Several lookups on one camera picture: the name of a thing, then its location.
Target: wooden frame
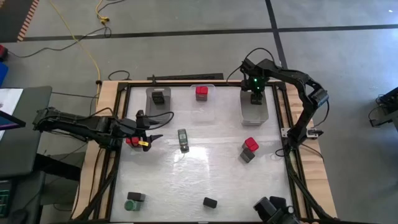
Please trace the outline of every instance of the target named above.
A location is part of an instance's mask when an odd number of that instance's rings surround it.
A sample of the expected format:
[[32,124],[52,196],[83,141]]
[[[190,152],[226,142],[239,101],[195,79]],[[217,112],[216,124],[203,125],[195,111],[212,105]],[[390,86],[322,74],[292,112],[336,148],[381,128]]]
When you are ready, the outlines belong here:
[[[103,86],[101,88],[101,93],[99,96],[98,100],[98,105],[96,107],[96,110],[99,111],[103,108],[110,107],[114,108],[115,105],[118,105],[118,116],[121,117],[123,115],[124,111],[124,102],[126,100],[126,92],[123,91],[120,95],[120,102],[116,102],[117,98],[117,92],[118,92],[118,86],[119,83],[130,83],[130,84],[136,84],[136,85],[150,85],[152,81],[146,81],[146,80],[139,80],[139,81],[105,81],[103,82]],[[166,85],[168,83],[219,83],[219,84],[225,84],[224,80],[160,80],[157,81],[158,84]],[[230,83],[240,83],[240,80],[231,80],[229,81]],[[282,94],[282,91],[285,91],[287,94],[284,98],[284,95]],[[285,90],[279,90],[277,91],[277,97],[279,99],[279,105],[280,105],[280,115],[282,118],[283,126],[289,127],[290,124],[293,122],[297,122],[300,113],[302,112],[302,103],[299,99],[299,96],[297,94],[297,90],[293,85],[286,85]],[[286,101],[289,101],[290,107],[286,107]],[[110,115],[109,111],[103,111],[99,115]],[[310,147],[320,151],[318,141],[317,140],[307,140],[305,142],[307,145]],[[323,165],[322,159],[314,154],[313,152],[310,152],[306,150],[307,148],[305,146],[300,147],[300,152],[301,153],[301,161],[298,161],[299,164],[302,164],[303,168],[303,174],[305,176],[305,180],[307,182],[307,188],[311,192],[311,194],[314,196],[314,198],[317,200],[317,202],[324,208],[324,210],[329,213],[331,216],[336,216],[336,211],[335,211],[335,206],[333,203],[333,199],[331,197],[331,192],[329,188],[329,183],[328,179],[326,176],[326,171],[325,167]],[[97,155],[99,154],[98,162],[95,167],[95,162]],[[105,153],[100,152],[100,149],[94,141],[89,142],[86,156],[85,156],[85,162],[83,164],[82,170],[81,170],[81,182],[80,182],[80,188],[79,188],[79,193],[76,194],[76,199],[75,199],[75,206],[76,209],[72,218],[76,218],[79,216],[79,214],[84,210],[84,208],[88,205],[89,201],[93,198],[95,193],[98,190],[98,186],[100,183],[100,178],[101,178],[101,171],[104,169],[104,155]],[[112,152],[110,157],[109,157],[109,164],[107,166],[108,170],[107,173],[111,170],[112,164],[114,162],[114,157],[115,153]],[[294,161],[296,160],[296,157],[291,157],[291,160],[294,164]],[[307,212],[306,212],[306,204],[304,202],[304,199],[302,197],[301,192],[299,191],[298,188],[296,188],[297,192],[297,199],[298,199],[298,206],[300,208],[300,214],[301,217],[307,217]],[[99,208],[99,214],[98,218],[100,220],[105,220],[107,219],[108,215],[107,214],[107,205],[109,203],[109,187],[106,190],[106,192],[103,195],[103,200],[101,203],[101,206]]]

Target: red cube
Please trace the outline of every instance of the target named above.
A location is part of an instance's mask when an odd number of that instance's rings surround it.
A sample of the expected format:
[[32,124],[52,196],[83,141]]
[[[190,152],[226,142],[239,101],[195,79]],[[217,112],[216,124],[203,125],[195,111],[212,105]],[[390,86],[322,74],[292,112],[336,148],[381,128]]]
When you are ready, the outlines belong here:
[[207,86],[197,86],[196,96],[198,101],[207,101]]
[[139,142],[139,137],[126,138],[126,143],[132,147],[137,147]]
[[249,149],[251,152],[254,152],[259,148],[259,145],[257,144],[256,140],[250,137],[244,141],[242,148]]

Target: gray floor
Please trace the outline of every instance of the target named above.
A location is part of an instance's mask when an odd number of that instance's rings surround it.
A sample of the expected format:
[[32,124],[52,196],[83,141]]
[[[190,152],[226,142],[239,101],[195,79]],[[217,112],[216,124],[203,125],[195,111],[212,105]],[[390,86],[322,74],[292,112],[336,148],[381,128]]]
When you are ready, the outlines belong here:
[[[100,24],[93,12],[98,1],[54,0],[75,34]],[[366,26],[398,24],[393,0],[272,0],[278,27]],[[270,28],[264,1],[151,0],[126,1],[107,7],[115,34],[180,30]],[[48,1],[41,1],[27,36],[68,35]],[[302,70],[330,94],[331,110],[320,138],[326,171],[338,216],[343,220],[396,223],[398,207],[398,133],[391,125],[370,127],[374,99],[398,86],[398,29],[281,33],[289,68]],[[41,47],[59,47],[69,40],[5,44],[17,54]],[[222,72],[226,76],[255,47],[277,57],[272,33],[220,34],[84,40],[102,72],[131,72],[140,80],[155,75]],[[263,52],[253,60],[266,57]],[[74,46],[63,52],[42,52],[27,59],[11,57],[3,86],[51,85],[54,91],[95,95],[96,70]],[[88,114],[90,99],[53,95],[51,105]],[[324,115],[315,115],[315,122]],[[78,147],[71,139],[45,136],[40,151],[64,154]],[[42,223],[57,217],[46,212]]]

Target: wooden table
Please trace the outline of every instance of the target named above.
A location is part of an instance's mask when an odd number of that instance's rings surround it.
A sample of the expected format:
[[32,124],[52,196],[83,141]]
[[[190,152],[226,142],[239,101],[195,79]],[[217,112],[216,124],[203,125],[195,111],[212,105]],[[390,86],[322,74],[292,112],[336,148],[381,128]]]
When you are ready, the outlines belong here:
[[[99,95],[98,105],[96,107],[96,111],[99,111],[103,108],[114,108],[116,101],[116,94],[118,91],[119,82],[129,82],[129,83],[151,83],[152,81],[146,80],[134,80],[134,81],[104,81],[101,87],[101,93]],[[158,81],[158,83],[175,83],[175,82],[190,82],[190,83],[225,83],[224,80],[180,80],[180,81]],[[240,80],[230,80],[230,83],[240,83]],[[289,99],[289,105],[291,110],[291,115],[293,118],[293,122],[296,123],[303,108],[302,102],[299,99],[297,94],[297,90],[293,85],[286,84],[287,87],[287,98]],[[283,124],[285,127],[289,126],[288,123],[288,113],[285,108],[285,101],[282,97],[282,91],[278,90],[278,99],[281,108],[281,115]],[[122,116],[123,106],[125,99],[125,91],[122,92],[120,97],[120,104],[118,109],[118,117]],[[103,111],[99,115],[111,115],[109,111]],[[305,144],[320,151],[318,141],[317,140],[307,140]],[[100,182],[100,175],[103,168],[104,163],[104,149],[100,149],[94,141],[88,143],[87,152],[85,156],[85,162],[81,169],[81,179],[80,179],[80,189],[79,193],[76,194],[75,199],[75,213],[73,214],[73,218],[79,216],[79,214],[84,210],[84,208],[88,205],[89,201],[94,197],[95,193],[98,190],[98,185]],[[330,192],[328,177],[326,176],[325,166],[323,165],[322,159],[316,155],[314,152],[309,151],[305,146],[300,147],[301,160],[303,165],[303,170],[305,174],[305,180],[307,183],[307,188],[317,200],[317,202],[323,207],[323,209],[331,216],[336,217],[335,205],[333,203],[333,199]],[[112,164],[114,162],[114,152],[112,152],[109,159],[108,172],[111,170]],[[302,198],[302,194],[297,189],[297,198],[298,204],[300,207],[300,213],[302,217],[306,217],[305,215],[305,207],[304,201]],[[101,207],[99,210],[99,218],[106,218],[106,206],[109,202],[109,188],[103,195],[103,200],[101,203]]]

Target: yellow tag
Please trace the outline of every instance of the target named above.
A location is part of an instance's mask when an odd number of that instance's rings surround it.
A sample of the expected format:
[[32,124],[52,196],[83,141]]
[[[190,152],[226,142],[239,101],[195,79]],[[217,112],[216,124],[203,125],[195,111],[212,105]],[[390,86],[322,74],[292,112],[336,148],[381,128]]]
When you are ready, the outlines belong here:
[[149,143],[144,141],[138,141],[138,144],[140,144],[141,146],[149,146]]

